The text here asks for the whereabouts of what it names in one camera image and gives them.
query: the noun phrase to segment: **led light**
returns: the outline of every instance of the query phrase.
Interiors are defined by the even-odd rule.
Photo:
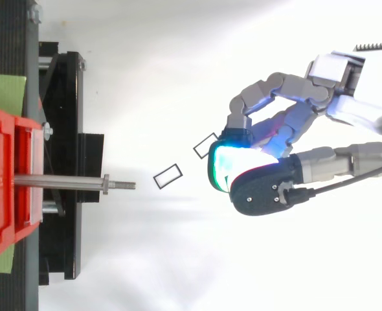
[[[273,163],[278,163],[277,159],[262,152],[261,148],[219,146],[214,153],[214,179],[222,191],[229,192],[239,175]]]

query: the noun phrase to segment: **black cable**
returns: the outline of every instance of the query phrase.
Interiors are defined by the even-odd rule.
[[[370,172],[364,173],[362,175],[359,175],[359,176],[356,176],[356,177],[353,177],[353,178],[350,178],[350,179],[347,179],[344,181],[340,181],[338,183],[334,183],[333,185],[325,186],[325,187],[318,188],[318,189],[313,189],[312,191],[316,195],[316,194],[328,192],[331,190],[335,190],[338,188],[342,188],[345,186],[349,186],[353,183],[357,183],[358,181],[362,181],[364,179],[371,178],[371,177],[374,177],[374,176],[377,176],[380,174],[382,174],[382,167],[379,167],[375,170],[371,170]]]
[[[380,174],[382,174],[382,167],[379,167],[375,170],[371,170],[370,172],[364,173],[360,176],[356,176],[356,177],[353,177],[344,181],[340,181],[338,183],[334,183],[332,185],[325,186],[318,189],[307,189],[307,188],[289,189],[285,191],[286,201],[288,202],[290,206],[304,203],[308,201],[310,198],[314,198],[317,194],[325,193],[331,190],[352,185],[353,183],[357,183],[358,181],[362,181],[364,179],[371,178]]]

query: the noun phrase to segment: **green surface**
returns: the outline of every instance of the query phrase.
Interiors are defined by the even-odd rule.
[[[25,76],[0,75],[0,110],[11,115],[21,115],[25,92]],[[11,273],[14,244],[0,255],[0,273]]]
[[[25,82],[25,76],[0,75],[0,110],[21,115]]]
[[[14,244],[10,245],[7,250],[0,255],[0,273],[11,273],[13,258]]]

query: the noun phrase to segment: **black frame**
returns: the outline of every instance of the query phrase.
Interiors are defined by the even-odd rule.
[[[54,134],[45,143],[45,172],[66,176],[100,177],[104,136],[83,133],[83,60],[77,52],[58,54],[58,45],[40,42],[40,53],[52,58],[40,69],[40,98]],[[44,214],[39,237],[39,284],[49,273],[77,278],[81,267],[82,203],[99,202],[98,191],[44,190],[63,213]]]
[[[160,175],[162,175],[162,174],[164,174],[166,171],[170,170],[170,169],[173,168],[173,167],[176,167],[176,168],[178,169],[179,176],[176,177],[176,178],[174,178],[173,180],[169,181],[168,183],[166,183],[163,187],[161,187],[161,186],[158,184],[157,177],[160,176]],[[174,182],[175,180],[177,180],[177,179],[179,179],[179,178],[181,178],[181,177],[183,177],[183,176],[184,176],[183,173],[181,172],[181,170],[179,169],[179,166],[178,166],[177,163],[176,163],[176,164],[171,165],[170,167],[168,167],[168,168],[167,168],[166,170],[164,170],[163,172],[161,172],[161,173],[155,175],[155,176],[153,177],[153,180],[154,180],[155,183],[157,184],[159,190],[161,190],[162,188],[165,188],[166,186],[168,186],[169,184],[171,184],[172,182]]]
[[[202,160],[204,159],[206,156],[208,156],[208,154],[210,153],[210,150],[208,149],[207,153],[205,155],[203,155],[201,157],[201,155],[198,153],[197,151],[197,148],[199,145],[201,145],[202,143],[204,143],[208,138],[210,138],[211,136],[214,136],[217,140],[218,140],[218,136],[215,134],[215,133],[211,133],[210,135],[208,135],[206,138],[204,138],[197,146],[193,147],[193,150],[196,152],[197,156]]]

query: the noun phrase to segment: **screw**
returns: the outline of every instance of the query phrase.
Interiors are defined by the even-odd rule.
[[[32,5],[28,10],[28,18],[34,24],[41,24],[43,21],[43,8],[41,5]]]
[[[53,129],[50,127],[50,124],[46,122],[43,124],[44,140],[48,141],[50,136],[53,135]]]
[[[86,71],[86,61],[85,60],[80,60],[80,62],[79,62],[79,69],[81,71]]]

